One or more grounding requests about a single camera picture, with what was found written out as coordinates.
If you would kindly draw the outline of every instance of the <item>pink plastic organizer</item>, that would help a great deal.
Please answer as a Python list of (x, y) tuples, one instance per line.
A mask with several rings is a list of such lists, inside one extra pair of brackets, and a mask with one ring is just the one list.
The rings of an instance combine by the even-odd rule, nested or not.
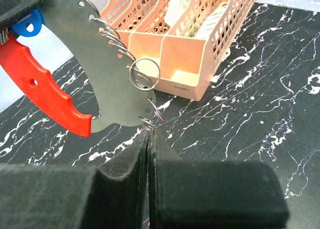
[[(199, 101), (254, 0), (190, 0), (172, 27), (164, 21), (169, 1), (109, 0), (101, 18), (118, 30), (137, 59), (148, 57), (159, 64), (156, 90)], [(210, 36), (194, 38), (205, 19), (225, 4)], [(152, 62), (143, 60), (137, 67), (157, 81), (158, 70)]]

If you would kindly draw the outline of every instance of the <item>gray metal plate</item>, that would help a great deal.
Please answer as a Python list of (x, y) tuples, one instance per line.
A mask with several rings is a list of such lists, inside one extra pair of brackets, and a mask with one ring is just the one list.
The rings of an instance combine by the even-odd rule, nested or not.
[(73, 53), (94, 90), (101, 117), (92, 120), (91, 132), (99, 132), (112, 123), (138, 126), (143, 123), (139, 116), (149, 119), (153, 115), (154, 108), (147, 98), (155, 102), (154, 91), (140, 91), (130, 83), (126, 64), (133, 62), (127, 56), (118, 58), (118, 47), (108, 45), (108, 39), (99, 34), (99, 28), (105, 27), (89, 20), (90, 15), (99, 16), (87, 1), (43, 0), (40, 9), (45, 25)]

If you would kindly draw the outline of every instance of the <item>blue plastic part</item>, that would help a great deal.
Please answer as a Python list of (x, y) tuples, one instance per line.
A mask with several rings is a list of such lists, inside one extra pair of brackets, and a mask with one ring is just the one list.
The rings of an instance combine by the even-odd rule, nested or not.
[[(13, 24), (11, 27), (20, 36), (30, 38), (34, 37), (40, 32), (42, 24), (45, 24), (45, 20), (41, 11), (37, 8), (32, 10), (29, 15), (20, 20), (18, 23)], [(33, 31), (28, 31), (27, 27), (30, 29), (32, 28), (31, 25), (33, 26)]]

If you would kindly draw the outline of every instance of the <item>table surface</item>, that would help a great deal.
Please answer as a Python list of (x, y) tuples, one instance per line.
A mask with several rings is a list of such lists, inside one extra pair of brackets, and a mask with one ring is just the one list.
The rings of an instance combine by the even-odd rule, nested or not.
[[(271, 166), (290, 209), (289, 229), (320, 228), (319, 28), (316, 12), (255, 3), (201, 101), (156, 92), (166, 122), (152, 120), (182, 158)], [(99, 113), (75, 59), (53, 77), (79, 111)], [(101, 165), (140, 132), (113, 124), (79, 137), (22, 97), (0, 114), (0, 163)]]

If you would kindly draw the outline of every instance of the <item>black foam pad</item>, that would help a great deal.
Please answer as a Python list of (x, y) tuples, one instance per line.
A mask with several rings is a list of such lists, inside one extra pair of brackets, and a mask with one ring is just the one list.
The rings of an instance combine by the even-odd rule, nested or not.
[(17, 23), (43, 0), (0, 0), (0, 31)]
[(274, 172), (260, 162), (158, 161), (162, 229), (282, 229), (289, 218)]
[(0, 165), (0, 229), (141, 228), (147, 143), (100, 167)]

